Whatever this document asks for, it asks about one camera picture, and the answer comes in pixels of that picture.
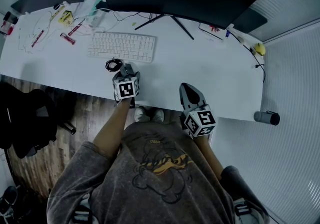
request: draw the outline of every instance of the cylindrical object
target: cylindrical object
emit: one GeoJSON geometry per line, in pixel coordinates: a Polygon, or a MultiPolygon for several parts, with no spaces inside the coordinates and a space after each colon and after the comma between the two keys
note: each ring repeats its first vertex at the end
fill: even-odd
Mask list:
{"type": "Polygon", "coordinates": [[[274,126],[278,125],[280,122],[280,116],[271,111],[255,112],[253,118],[256,122],[272,124],[274,126]]]}
{"type": "Polygon", "coordinates": [[[9,11],[6,13],[3,20],[12,23],[13,25],[15,25],[18,22],[18,18],[9,11]]]}

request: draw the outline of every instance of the red marker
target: red marker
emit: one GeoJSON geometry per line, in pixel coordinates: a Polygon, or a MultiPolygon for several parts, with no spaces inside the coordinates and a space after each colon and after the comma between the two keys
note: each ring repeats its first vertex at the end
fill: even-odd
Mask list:
{"type": "Polygon", "coordinates": [[[72,31],[68,33],[68,35],[71,36],[76,30],[78,30],[79,27],[82,25],[83,21],[80,22],[76,27],[74,27],[74,28],[72,29],[72,31]]]}
{"type": "Polygon", "coordinates": [[[34,47],[34,45],[37,43],[38,39],[41,37],[41,35],[42,35],[44,32],[45,32],[45,31],[42,30],[42,31],[39,33],[38,37],[35,39],[35,41],[34,41],[34,42],[32,43],[32,45],[31,45],[32,48],[34,47]]]}
{"type": "Polygon", "coordinates": [[[64,38],[66,41],[70,42],[72,45],[76,43],[75,40],[73,40],[70,37],[68,37],[65,33],[61,33],[60,37],[64,38]]]}

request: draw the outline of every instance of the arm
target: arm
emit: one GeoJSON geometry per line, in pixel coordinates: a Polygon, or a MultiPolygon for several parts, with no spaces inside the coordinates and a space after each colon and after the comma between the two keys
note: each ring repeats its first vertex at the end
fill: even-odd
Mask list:
{"type": "Polygon", "coordinates": [[[102,127],[93,143],[110,158],[114,158],[118,152],[125,122],[130,107],[131,98],[123,99],[108,122],[102,127]]]}
{"type": "Polygon", "coordinates": [[[216,158],[215,154],[213,153],[207,136],[200,136],[195,137],[194,142],[200,149],[201,153],[205,157],[206,161],[208,162],[209,166],[211,167],[212,171],[216,175],[217,179],[221,180],[221,173],[224,170],[219,160],[216,158]]]}
{"type": "Polygon", "coordinates": [[[251,208],[254,208],[261,214],[264,222],[269,223],[268,212],[240,176],[238,170],[233,166],[228,166],[223,169],[209,145],[208,137],[200,136],[195,137],[193,140],[213,170],[221,186],[227,191],[232,199],[237,200],[239,198],[244,198],[250,203],[249,205],[251,208]]]}
{"type": "Polygon", "coordinates": [[[103,182],[121,142],[130,100],[119,103],[93,144],[84,142],[64,169],[48,198],[48,223],[68,223],[82,197],[103,182]]]}

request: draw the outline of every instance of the white desk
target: white desk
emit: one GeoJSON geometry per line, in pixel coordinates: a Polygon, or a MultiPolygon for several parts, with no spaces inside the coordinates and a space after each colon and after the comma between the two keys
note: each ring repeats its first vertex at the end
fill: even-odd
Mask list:
{"type": "MultiPolygon", "coordinates": [[[[72,4],[69,9],[74,10],[76,6],[72,4]]],[[[87,15],[89,6],[87,3],[80,4],[75,18],[87,15]]],[[[50,17],[48,10],[54,13],[53,8],[50,8],[20,17],[13,33],[5,41],[0,73],[113,99],[114,73],[105,69],[107,59],[87,57],[90,36],[72,35],[76,40],[74,45],[62,39],[61,32],[68,33],[71,28],[62,30],[62,25],[57,22],[60,15],[52,21],[48,35],[42,41],[40,38],[41,42],[32,48],[32,54],[27,53],[33,41],[28,34],[32,36],[33,29],[34,34],[39,34],[42,29],[46,33],[50,17]]],[[[130,15],[116,14],[118,18],[130,15]]],[[[187,82],[203,92],[218,117],[253,121],[254,112],[261,107],[263,72],[261,68],[255,68],[256,61],[251,53],[232,36],[223,45],[215,39],[210,40],[210,35],[198,29],[198,23],[179,20],[192,34],[194,41],[170,17],[161,18],[135,31],[134,28],[147,19],[136,15],[117,22],[110,12],[100,24],[106,30],[116,24],[109,30],[112,32],[157,37],[151,64],[131,62],[133,70],[141,73],[140,94],[136,97],[136,103],[181,111],[179,86],[187,82]]],[[[81,27],[78,32],[91,33],[91,29],[81,27]]]]}

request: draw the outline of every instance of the yellow mouse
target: yellow mouse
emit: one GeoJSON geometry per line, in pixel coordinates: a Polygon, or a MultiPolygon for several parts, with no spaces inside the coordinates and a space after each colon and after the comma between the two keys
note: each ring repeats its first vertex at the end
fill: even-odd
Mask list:
{"type": "Polygon", "coordinates": [[[266,48],[262,43],[255,44],[255,48],[254,49],[261,56],[263,56],[266,53],[266,48]]]}

